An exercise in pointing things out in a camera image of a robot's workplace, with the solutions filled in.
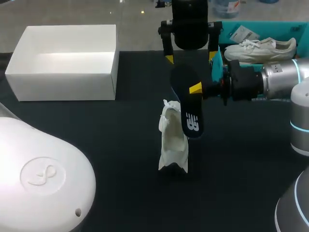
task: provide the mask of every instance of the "label sticker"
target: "label sticker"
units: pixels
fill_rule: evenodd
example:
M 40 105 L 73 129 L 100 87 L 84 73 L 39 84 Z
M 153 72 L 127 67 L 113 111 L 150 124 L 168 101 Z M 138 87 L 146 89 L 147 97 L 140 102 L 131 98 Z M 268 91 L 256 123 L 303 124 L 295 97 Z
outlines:
M 240 44 L 244 40 L 258 40 L 260 36 L 255 32 L 245 28 L 244 26 L 240 26 L 234 34 L 231 36 L 231 40 Z
M 237 13 L 237 12 L 239 12 L 239 9 L 240 9 L 240 0 L 232 1 L 232 2 L 229 2 L 229 4 L 228 4 L 227 13 L 228 14 Z

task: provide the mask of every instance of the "black table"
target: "black table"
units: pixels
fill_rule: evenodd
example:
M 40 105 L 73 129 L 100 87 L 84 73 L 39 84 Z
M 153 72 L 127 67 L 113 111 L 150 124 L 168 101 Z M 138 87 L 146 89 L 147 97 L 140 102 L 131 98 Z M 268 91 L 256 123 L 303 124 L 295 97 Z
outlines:
M 205 54 L 190 61 L 207 64 Z M 93 165 L 84 232 L 274 232 L 276 203 L 308 164 L 290 147 L 288 103 L 211 99 L 203 137 L 189 141 L 189 174 L 158 172 L 163 99 L 176 99 L 162 52 L 120 53 L 116 101 L 18 102 L 3 75 L 9 57 L 0 59 L 0 102 Z

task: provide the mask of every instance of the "black insole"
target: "black insole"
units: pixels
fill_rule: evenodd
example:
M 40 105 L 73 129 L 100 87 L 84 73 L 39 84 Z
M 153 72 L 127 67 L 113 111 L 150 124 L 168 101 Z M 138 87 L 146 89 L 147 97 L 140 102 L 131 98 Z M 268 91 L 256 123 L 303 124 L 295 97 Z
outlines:
M 189 88 L 201 80 L 188 65 L 178 65 L 172 72 L 170 84 L 181 104 L 182 127 L 189 138 L 199 138 L 204 132 L 202 93 L 190 94 Z

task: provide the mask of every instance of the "floor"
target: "floor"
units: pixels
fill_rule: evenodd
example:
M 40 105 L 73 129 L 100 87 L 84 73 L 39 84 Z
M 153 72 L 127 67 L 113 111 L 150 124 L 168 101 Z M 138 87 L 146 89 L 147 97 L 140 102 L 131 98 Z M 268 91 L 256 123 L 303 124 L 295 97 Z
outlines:
M 309 20 L 308 0 L 242 2 L 233 20 Z M 157 29 L 171 18 L 171 7 L 156 9 L 151 0 L 14 0 L 0 5 L 0 52 L 14 51 L 26 26 L 80 24 L 116 24 L 123 51 L 162 50 Z M 209 10 L 209 21 L 216 20 Z

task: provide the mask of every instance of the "white box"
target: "white box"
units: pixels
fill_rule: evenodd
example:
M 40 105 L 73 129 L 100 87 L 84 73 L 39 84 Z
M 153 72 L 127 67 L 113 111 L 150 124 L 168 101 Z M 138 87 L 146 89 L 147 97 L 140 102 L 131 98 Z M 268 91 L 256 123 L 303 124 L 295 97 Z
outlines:
M 115 100 L 116 25 L 27 27 L 6 69 L 19 101 Z

